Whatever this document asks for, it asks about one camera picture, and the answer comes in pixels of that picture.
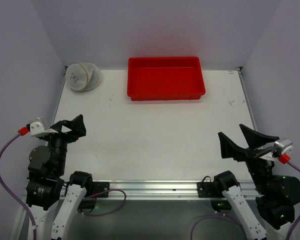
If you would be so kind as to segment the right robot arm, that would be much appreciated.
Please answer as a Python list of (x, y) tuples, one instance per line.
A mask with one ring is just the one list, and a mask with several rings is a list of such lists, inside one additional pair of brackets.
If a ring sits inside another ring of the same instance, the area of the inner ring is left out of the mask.
[(219, 132), (221, 157), (246, 164), (259, 194), (255, 201), (264, 226), (246, 203), (232, 172), (228, 170), (216, 175), (213, 184), (230, 203), (248, 240), (289, 240), (300, 222), (300, 216), (295, 217), (295, 205), (300, 203), (300, 180), (294, 176), (273, 174), (272, 169), (275, 162), (291, 165), (293, 143), (262, 134), (244, 124), (239, 127), (248, 147), (238, 146)]

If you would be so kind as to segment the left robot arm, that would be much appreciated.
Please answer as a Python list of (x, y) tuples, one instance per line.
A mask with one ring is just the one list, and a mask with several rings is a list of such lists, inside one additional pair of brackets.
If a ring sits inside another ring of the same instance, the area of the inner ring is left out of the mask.
[(26, 127), (32, 137), (47, 142), (29, 154), (28, 236), (35, 240), (64, 240), (80, 202), (93, 188), (93, 177), (87, 172), (75, 171), (68, 182), (62, 179), (68, 144), (86, 136), (84, 117), (79, 114), (51, 126), (38, 117)]

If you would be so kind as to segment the white mesh laundry bag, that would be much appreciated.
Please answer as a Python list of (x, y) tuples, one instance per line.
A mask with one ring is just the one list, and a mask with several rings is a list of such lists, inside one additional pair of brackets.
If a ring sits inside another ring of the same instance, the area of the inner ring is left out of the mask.
[(65, 71), (65, 81), (74, 92), (86, 92), (102, 82), (101, 70), (93, 63), (73, 62)]

